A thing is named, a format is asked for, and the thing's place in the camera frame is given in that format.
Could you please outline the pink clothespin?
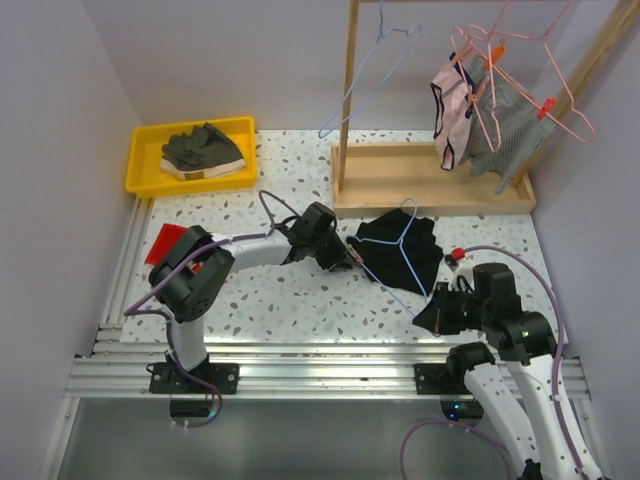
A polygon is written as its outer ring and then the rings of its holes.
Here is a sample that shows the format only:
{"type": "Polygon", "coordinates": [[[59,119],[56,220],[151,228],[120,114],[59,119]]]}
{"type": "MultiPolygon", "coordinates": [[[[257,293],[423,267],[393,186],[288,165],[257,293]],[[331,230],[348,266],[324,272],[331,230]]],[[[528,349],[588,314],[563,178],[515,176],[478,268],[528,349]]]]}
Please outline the pink clothespin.
{"type": "Polygon", "coordinates": [[[358,252],[351,246],[348,245],[347,246],[347,250],[349,252],[349,255],[351,256],[351,258],[357,263],[362,265],[364,263],[364,261],[362,260],[361,256],[358,254],[358,252]]]}

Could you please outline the black underwear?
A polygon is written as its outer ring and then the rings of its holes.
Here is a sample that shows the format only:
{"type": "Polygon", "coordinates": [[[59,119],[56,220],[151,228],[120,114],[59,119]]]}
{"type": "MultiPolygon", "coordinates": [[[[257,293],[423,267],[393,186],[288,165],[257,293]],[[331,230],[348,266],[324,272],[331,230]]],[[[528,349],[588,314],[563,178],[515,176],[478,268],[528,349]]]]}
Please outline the black underwear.
{"type": "MultiPolygon", "coordinates": [[[[355,235],[360,238],[393,241],[399,236],[408,220],[409,214],[396,208],[370,222],[361,223],[355,235]]],[[[428,295],[432,292],[439,265],[444,256],[442,248],[436,242],[434,227],[433,220],[416,218],[404,243],[409,259],[428,295]]],[[[352,239],[346,242],[355,246],[367,266],[386,285],[422,295],[396,247],[372,243],[358,244],[352,239]]]]}

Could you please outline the grey brown underwear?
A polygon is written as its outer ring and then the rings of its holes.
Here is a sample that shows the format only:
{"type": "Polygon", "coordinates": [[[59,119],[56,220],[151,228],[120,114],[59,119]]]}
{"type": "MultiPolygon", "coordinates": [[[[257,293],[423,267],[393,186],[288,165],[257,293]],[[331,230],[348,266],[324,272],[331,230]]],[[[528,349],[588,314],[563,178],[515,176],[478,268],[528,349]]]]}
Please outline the grey brown underwear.
{"type": "Polygon", "coordinates": [[[174,134],[162,146],[160,170],[181,181],[229,176],[246,166],[238,146],[210,123],[174,134]]]}

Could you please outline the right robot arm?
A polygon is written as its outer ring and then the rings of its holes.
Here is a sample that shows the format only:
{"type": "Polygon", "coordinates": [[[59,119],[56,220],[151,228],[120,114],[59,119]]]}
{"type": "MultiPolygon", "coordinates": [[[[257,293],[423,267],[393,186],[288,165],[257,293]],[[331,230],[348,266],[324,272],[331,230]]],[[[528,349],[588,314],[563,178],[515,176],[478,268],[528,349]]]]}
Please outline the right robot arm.
{"type": "Polygon", "coordinates": [[[413,323],[434,335],[484,334],[449,351],[444,380],[480,403],[518,478],[604,478],[565,389],[562,345],[541,313],[523,309],[507,265],[456,268],[452,282],[436,284],[413,323]]]}

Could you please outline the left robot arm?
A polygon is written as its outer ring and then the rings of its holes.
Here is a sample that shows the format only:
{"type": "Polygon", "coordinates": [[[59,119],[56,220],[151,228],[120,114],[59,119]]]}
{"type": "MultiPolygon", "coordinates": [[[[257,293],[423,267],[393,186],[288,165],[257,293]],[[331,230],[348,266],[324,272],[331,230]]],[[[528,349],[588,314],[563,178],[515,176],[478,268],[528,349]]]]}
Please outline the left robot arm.
{"type": "Polygon", "coordinates": [[[198,225],[188,228],[149,278],[153,297],[170,315],[169,357],[175,364],[175,384],[193,393],[207,383],[203,317],[229,275],[308,258],[323,271],[352,267],[347,246],[337,233],[335,213],[319,202],[301,214],[272,222],[265,233],[215,236],[198,225]]]}

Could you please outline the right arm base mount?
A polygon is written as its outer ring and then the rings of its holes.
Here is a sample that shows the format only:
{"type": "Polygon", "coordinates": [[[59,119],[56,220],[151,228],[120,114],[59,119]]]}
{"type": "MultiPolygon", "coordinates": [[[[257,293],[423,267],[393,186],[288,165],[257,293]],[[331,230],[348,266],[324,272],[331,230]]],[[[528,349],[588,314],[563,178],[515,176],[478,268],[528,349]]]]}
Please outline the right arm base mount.
{"type": "Polygon", "coordinates": [[[444,363],[416,363],[413,365],[414,385],[418,395],[469,395],[463,383],[457,383],[444,363]]]}

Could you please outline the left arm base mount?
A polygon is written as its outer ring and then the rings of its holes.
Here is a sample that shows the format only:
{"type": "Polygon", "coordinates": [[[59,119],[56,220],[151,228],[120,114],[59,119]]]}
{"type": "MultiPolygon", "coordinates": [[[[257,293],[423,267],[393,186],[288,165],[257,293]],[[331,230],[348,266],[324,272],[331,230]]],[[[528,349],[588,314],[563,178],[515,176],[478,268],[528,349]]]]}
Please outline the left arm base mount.
{"type": "MultiPolygon", "coordinates": [[[[152,394],[204,394],[208,387],[188,379],[179,372],[172,361],[148,364],[146,371],[151,375],[149,392],[152,394]]],[[[218,389],[222,395],[234,395],[240,379],[239,365],[235,363],[203,362],[191,375],[218,389]]]]}

